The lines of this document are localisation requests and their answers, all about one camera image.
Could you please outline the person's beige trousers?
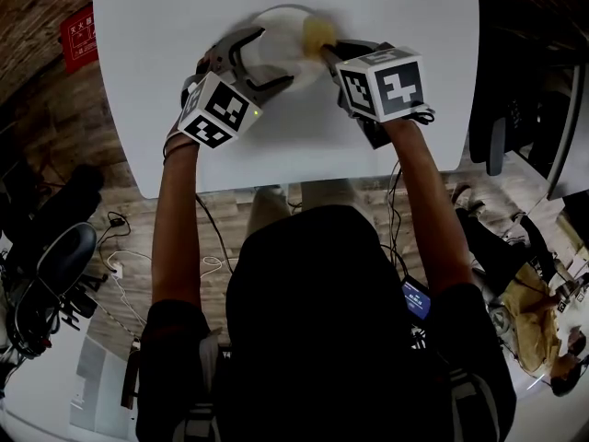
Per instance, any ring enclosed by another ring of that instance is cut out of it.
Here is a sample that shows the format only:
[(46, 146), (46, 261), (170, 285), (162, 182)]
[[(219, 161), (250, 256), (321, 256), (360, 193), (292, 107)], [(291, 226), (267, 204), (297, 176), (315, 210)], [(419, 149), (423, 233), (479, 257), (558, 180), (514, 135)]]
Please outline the person's beige trousers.
[[(347, 179), (316, 180), (300, 184), (302, 205), (306, 212), (319, 207), (352, 207), (361, 214), (371, 226), (375, 225), (366, 203)], [(248, 218), (246, 238), (279, 220), (292, 215), (288, 205), (287, 184), (262, 186), (256, 189)]]

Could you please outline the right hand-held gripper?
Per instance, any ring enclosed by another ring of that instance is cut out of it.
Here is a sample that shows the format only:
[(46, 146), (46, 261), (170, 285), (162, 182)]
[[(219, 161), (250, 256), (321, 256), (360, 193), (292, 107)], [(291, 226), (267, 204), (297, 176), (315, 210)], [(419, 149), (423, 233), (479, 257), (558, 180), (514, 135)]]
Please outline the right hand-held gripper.
[(338, 40), (319, 55), (339, 86), (338, 105), (357, 121), (369, 145), (390, 143), (384, 122), (404, 119), (427, 123), (422, 56), (388, 42)]

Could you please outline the person's right forearm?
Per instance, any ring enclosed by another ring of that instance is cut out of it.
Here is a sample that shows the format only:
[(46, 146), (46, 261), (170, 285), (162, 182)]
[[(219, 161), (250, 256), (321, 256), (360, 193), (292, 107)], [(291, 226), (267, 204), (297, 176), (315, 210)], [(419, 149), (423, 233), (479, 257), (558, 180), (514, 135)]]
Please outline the person's right forearm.
[(468, 243), (445, 183), (419, 126), (409, 120), (384, 128), (398, 155), (410, 202), (416, 243), (431, 293), (470, 284)]

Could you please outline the black wrist band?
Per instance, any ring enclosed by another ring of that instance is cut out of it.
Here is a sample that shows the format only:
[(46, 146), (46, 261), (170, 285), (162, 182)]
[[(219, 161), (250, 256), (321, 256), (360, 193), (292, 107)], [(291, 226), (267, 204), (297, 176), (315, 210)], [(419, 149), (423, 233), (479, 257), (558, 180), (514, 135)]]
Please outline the black wrist band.
[(191, 137), (187, 136), (185, 133), (180, 131), (175, 131), (169, 134), (165, 140), (165, 143), (162, 148), (163, 153), (163, 163), (166, 163), (167, 159), (176, 151), (184, 147), (198, 147), (199, 144), (192, 139)]

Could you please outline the person's left forearm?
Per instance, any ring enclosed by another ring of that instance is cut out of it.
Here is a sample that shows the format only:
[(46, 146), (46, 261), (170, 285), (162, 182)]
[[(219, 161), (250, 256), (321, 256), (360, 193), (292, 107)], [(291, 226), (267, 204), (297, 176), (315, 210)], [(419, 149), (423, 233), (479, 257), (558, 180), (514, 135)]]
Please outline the person's left forearm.
[(184, 147), (163, 164), (152, 248), (152, 301), (179, 300), (197, 307), (200, 243), (196, 213), (199, 147)]

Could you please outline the person's left hand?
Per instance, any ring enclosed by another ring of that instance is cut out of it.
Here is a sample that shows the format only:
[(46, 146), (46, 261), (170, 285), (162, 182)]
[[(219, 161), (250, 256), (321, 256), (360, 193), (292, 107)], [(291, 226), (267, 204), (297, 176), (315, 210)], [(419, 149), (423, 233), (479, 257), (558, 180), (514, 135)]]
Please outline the person's left hand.
[(209, 72), (214, 72), (217, 68), (215, 57), (216, 47), (210, 48), (197, 63), (195, 74), (197, 76), (206, 76)]

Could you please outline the white desk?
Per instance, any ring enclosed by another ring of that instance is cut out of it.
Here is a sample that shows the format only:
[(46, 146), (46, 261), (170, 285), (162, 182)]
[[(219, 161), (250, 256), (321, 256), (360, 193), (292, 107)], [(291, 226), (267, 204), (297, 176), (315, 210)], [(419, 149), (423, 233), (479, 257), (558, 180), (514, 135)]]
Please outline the white desk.
[(547, 197), (589, 190), (589, 63), (574, 67), (570, 107), (549, 173)]
[(136, 410), (121, 406), (126, 363), (81, 319), (25, 360), (6, 385), (0, 425), (16, 442), (137, 442)]

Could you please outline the black office chair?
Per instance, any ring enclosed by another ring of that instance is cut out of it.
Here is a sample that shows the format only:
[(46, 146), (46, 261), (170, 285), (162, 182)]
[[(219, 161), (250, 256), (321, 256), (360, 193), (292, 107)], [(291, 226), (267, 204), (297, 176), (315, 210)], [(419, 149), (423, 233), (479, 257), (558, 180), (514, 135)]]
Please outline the black office chair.
[(76, 167), (70, 180), (25, 221), (1, 262), (8, 341), (28, 359), (51, 347), (62, 321), (76, 329), (78, 318), (91, 318), (98, 307), (84, 281), (98, 245), (88, 219), (98, 208), (103, 185), (98, 169)]
[(518, 94), (508, 98), (482, 96), (473, 102), (468, 147), (474, 163), (487, 165), (490, 176), (502, 171), (500, 156), (529, 152), (522, 157), (543, 177), (551, 171), (571, 97), (559, 91)]

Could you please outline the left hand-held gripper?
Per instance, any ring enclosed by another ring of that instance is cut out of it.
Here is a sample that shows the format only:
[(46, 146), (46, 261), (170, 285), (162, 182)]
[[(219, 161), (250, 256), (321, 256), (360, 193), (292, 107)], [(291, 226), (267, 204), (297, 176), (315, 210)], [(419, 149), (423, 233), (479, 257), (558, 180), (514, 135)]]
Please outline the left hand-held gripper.
[[(264, 27), (250, 26), (225, 35), (213, 46), (213, 70), (244, 71), (241, 49), (264, 32)], [(241, 94), (214, 72), (194, 74), (185, 80), (181, 92), (178, 131), (210, 149), (230, 144), (261, 117), (259, 106), (289, 88), (294, 79), (280, 76), (260, 85), (247, 76)]]

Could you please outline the red wall sign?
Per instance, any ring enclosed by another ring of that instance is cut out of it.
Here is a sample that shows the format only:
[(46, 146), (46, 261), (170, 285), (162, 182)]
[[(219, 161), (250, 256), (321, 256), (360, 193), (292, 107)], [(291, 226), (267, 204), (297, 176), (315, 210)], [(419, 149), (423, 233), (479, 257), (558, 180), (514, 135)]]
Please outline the red wall sign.
[(72, 74), (98, 60), (93, 6), (84, 6), (60, 25), (65, 70)]

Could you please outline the black device blue screen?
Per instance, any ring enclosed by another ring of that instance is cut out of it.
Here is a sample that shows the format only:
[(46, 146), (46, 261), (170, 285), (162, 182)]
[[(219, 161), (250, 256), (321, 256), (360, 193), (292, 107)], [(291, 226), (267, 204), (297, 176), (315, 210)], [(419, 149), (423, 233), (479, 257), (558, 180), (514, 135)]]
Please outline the black device blue screen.
[(423, 324), (429, 315), (432, 303), (428, 288), (407, 275), (401, 282), (401, 289), (413, 324)]

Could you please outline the yellow sponge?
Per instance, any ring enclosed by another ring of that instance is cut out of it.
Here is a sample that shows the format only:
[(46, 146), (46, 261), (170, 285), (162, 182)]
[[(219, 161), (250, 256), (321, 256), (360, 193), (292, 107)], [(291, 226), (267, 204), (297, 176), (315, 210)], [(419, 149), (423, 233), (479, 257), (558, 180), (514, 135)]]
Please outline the yellow sponge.
[(325, 18), (309, 15), (303, 22), (302, 49), (306, 59), (318, 61), (324, 46), (335, 46), (337, 33)]

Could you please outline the black white patterned box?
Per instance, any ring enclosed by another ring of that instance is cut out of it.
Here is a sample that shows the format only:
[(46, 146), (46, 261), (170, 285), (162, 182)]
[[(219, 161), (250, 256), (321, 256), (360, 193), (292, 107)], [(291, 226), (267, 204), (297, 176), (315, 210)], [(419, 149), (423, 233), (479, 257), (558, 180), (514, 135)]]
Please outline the black white patterned box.
[(128, 354), (121, 390), (121, 407), (131, 410), (137, 398), (137, 379), (139, 372), (141, 342), (134, 338)]

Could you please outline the person's black shirt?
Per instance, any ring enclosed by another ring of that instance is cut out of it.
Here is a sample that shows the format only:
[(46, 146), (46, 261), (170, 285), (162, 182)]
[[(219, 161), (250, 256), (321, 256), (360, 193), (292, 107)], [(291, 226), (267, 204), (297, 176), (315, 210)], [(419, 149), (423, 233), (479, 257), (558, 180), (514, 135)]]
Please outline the person's black shirt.
[(504, 442), (516, 397), (482, 295), (435, 297), (426, 344), (410, 342), (401, 290), (317, 299), (230, 297), (232, 354), (216, 356), (202, 312), (154, 305), (141, 345), (139, 442)]

